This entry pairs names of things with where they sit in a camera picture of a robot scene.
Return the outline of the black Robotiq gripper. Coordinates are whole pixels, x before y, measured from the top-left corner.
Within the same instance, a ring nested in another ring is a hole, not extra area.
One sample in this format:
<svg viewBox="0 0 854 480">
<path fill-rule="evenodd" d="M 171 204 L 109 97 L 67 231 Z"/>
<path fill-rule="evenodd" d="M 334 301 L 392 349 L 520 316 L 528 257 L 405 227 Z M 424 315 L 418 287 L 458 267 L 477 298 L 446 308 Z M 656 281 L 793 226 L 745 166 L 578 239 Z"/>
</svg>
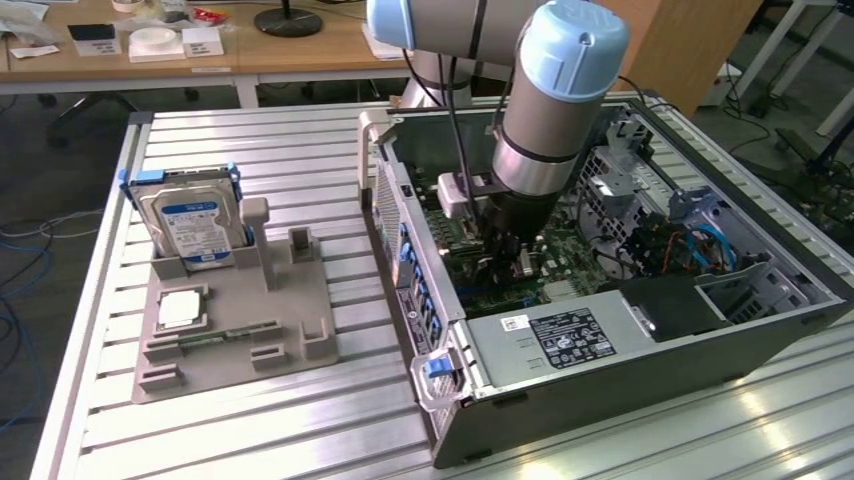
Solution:
<svg viewBox="0 0 854 480">
<path fill-rule="evenodd" d="M 545 228 L 556 206 L 556 194 L 526 196 L 508 191 L 489 197 L 485 212 L 485 248 L 492 256 L 496 281 L 513 277 L 512 264 L 522 247 L 530 245 Z"/>
</svg>

